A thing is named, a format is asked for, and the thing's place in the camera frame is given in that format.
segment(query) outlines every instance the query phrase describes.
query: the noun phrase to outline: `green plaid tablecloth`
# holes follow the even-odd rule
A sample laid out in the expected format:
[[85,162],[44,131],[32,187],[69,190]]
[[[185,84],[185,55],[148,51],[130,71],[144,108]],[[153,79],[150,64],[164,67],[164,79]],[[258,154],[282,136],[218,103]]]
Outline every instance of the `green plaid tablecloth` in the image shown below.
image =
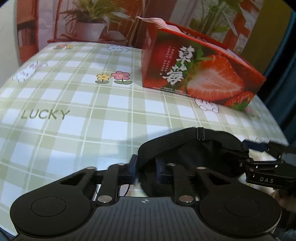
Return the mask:
[[[140,49],[78,42],[56,49],[61,44],[20,70],[34,61],[46,67],[0,89],[0,227],[12,234],[9,209],[20,195],[87,166],[129,162],[141,144],[172,131],[202,126],[287,143],[257,97],[250,104],[257,117],[224,106],[203,111],[194,98],[143,88]],[[132,84],[115,83],[116,71],[129,73]],[[97,80],[102,74],[108,83]],[[143,195],[138,185],[129,194]]]

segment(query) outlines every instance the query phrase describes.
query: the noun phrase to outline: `yellow flower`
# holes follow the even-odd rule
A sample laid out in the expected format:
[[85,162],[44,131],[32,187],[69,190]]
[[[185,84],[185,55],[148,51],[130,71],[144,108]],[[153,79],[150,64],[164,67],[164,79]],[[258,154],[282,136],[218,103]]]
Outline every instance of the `yellow flower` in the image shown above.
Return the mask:
[[111,76],[107,74],[98,74],[97,77],[98,80],[109,80],[111,78]]

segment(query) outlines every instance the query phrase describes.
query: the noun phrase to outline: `pink flower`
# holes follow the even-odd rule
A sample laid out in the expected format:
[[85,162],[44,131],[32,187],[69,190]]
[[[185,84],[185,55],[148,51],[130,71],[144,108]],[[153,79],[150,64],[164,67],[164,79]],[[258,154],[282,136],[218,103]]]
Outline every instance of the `pink flower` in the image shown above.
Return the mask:
[[116,80],[129,80],[130,74],[127,72],[116,71],[116,73],[111,74]]

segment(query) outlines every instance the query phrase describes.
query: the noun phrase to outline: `metal pin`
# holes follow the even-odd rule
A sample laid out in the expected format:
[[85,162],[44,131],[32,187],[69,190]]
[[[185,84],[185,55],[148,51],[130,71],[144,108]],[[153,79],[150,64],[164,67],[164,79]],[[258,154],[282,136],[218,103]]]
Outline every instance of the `metal pin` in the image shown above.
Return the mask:
[[112,201],[112,197],[108,196],[108,195],[102,195],[98,197],[98,201],[102,202],[102,203],[108,203]]
[[180,200],[181,202],[186,202],[186,203],[188,203],[188,202],[192,202],[192,201],[194,200],[194,198],[193,198],[192,196],[183,195],[183,196],[179,197],[179,200]]

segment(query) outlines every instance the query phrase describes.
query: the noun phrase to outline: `white flower pot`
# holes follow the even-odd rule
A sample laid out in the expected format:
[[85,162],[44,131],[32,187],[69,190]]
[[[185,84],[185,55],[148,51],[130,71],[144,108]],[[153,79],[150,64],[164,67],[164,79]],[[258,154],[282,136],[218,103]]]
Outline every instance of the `white flower pot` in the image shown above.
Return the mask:
[[104,23],[75,23],[74,33],[78,40],[97,42],[105,28]]

